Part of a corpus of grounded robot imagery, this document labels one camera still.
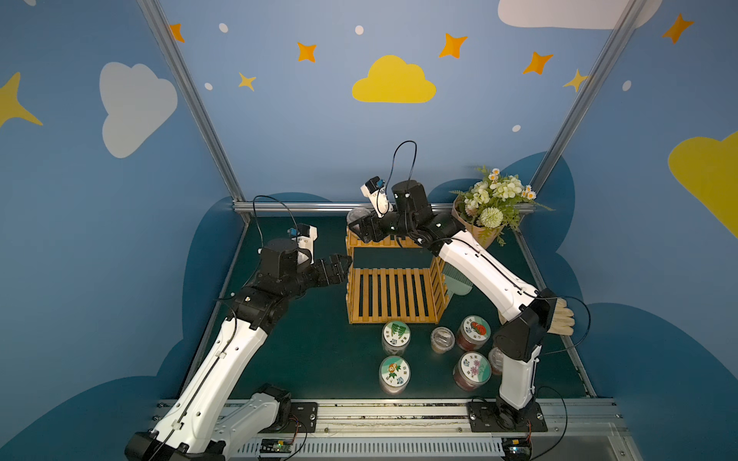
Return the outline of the bamboo two-tier shelf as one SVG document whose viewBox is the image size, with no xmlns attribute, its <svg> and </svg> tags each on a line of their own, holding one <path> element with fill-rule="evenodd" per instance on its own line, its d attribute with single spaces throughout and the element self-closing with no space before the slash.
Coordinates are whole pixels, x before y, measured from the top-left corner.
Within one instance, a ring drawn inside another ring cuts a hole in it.
<svg viewBox="0 0 738 461">
<path fill-rule="evenodd" d="M 437 324 L 446 311 L 451 295 L 443 274 L 446 263 L 433 257 L 425 268 L 401 268 L 387 265 L 359 268 L 359 250 L 417 250 L 408 239 L 387 237 L 380 242 L 365 243 L 347 232 L 346 251 L 353 259 L 347 282 L 348 322 L 384 324 L 399 320 L 408 324 Z"/>
</svg>

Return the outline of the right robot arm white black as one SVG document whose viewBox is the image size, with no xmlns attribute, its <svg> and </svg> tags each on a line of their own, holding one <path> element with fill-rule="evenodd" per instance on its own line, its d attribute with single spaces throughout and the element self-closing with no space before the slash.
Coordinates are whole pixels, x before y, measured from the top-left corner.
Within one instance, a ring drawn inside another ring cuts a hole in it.
<svg viewBox="0 0 738 461">
<path fill-rule="evenodd" d="M 348 228 L 355 236 L 365 243 L 391 235 L 408 238 L 459 270 L 497 307 L 505 318 L 493 335 L 504 362 L 497 414 L 512 423 L 536 413 L 535 371 L 557 296 L 515 276 L 453 215 L 435 212 L 420 182 L 398 182 L 387 193 L 386 182 L 374 177 L 361 186 L 361 193 L 371 206 L 349 213 Z"/>
</svg>

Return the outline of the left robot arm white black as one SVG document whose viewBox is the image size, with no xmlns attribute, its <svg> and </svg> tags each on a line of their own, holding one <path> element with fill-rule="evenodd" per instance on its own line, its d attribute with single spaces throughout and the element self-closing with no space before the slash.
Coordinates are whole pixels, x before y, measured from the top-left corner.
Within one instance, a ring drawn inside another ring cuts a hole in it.
<svg viewBox="0 0 738 461">
<path fill-rule="evenodd" d="M 129 460 L 228 460 L 267 428 L 288 422 L 288 392 L 265 384 L 229 417 L 221 412 L 247 364 L 288 311 L 311 288 L 344 284 L 349 255 L 316 259 L 310 237 L 275 239 L 259 253 L 255 274 L 234 298 L 200 368 L 168 413 L 125 448 Z"/>
</svg>

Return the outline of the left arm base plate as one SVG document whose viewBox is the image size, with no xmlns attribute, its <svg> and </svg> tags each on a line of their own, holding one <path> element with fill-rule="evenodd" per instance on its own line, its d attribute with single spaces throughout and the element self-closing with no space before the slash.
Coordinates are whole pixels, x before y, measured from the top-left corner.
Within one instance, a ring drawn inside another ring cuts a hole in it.
<svg viewBox="0 0 738 461">
<path fill-rule="evenodd" d="M 275 423 L 261 430 L 260 434 L 267 433 L 315 433 L 319 405 L 315 401 L 293 401 L 289 411 L 282 411 Z"/>
</svg>

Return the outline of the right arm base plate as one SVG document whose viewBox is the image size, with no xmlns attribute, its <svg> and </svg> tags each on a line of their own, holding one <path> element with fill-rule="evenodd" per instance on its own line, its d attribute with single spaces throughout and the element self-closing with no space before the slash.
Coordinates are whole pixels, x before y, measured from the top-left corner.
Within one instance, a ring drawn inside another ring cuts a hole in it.
<svg viewBox="0 0 738 461">
<path fill-rule="evenodd" d="M 467 416 L 472 432 L 547 432 L 548 426 L 541 407 L 530 401 L 524 408 L 495 401 L 469 401 Z"/>
</svg>

